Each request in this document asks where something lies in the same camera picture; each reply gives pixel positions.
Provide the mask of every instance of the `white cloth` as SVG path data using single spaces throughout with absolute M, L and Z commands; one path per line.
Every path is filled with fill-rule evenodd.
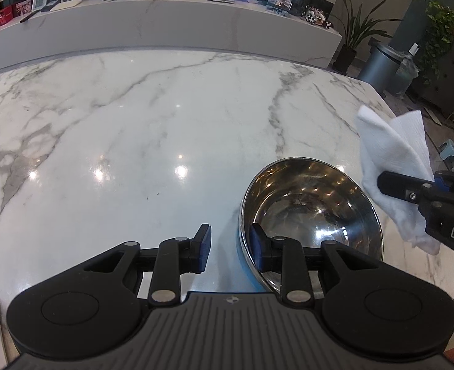
M 418 206 L 383 195 L 377 186 L 383 171 L 434 181 L 421 112 L 411 111 L 386 123 L 373 110 L 362 106 L 356 126 L 361 136 L 364 190 L 395 222 L 404 241 L 429 254 L 438 254 L 441 244 L 426 234 L 426 220 Z

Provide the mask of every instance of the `dark cabinet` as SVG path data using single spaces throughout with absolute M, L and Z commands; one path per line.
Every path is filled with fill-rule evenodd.
M 433 73 L 428 74 L 432 79 L 430 85 L 425 85 L 423 78 L 419 76 L 414 79 L 409 90 L 413 95 L 437 106 L 447 117 L 454 111 L 454 44 L 451 51 L 438 60 L 438 67 L 438 78 Z

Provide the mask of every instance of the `counter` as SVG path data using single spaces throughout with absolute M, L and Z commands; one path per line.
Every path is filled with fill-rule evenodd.
M 361 183 L 362 104 L 394 116 L 360 81 L 206 51 L 109 51 L 1 73 L 2 314 L 20 291 L 123 241 L 157 247 L 203 222 L 213 229 L 206 272 L 183 275 L 183 291 L 260 290 L 236 246 L 250 181 L 307 156 Z M 454 296 L 454 252 L 412 249 L 376 211 L 384 261 Z
M 326 68 L 342 36 L 257 4 L 83 0 L 0 27 L 0 69 L 98 49 L 181 47 L 271 56 Z

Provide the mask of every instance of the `white bottle cap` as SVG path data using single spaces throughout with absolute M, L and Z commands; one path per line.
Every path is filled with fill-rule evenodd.
M 414 43 L 412 48 L 408 51 L 411 55 L 416 55 L 420 47 L 418 46 L 417 43 Z

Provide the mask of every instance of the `metal bowl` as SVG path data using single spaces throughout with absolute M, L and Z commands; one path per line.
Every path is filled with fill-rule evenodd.
M 258 273 L 252 260 L 248 233 L 254 222 L 269 237 L 288 236 L 313 248 L 334 239 L 383 259 L 383 234 L 371 202 L 354 181 L 322 161 L 276 161 L 256 175 L 242 200 L 239 237 L 244 257 L 263 286 L 280 292 L 280 275 Z

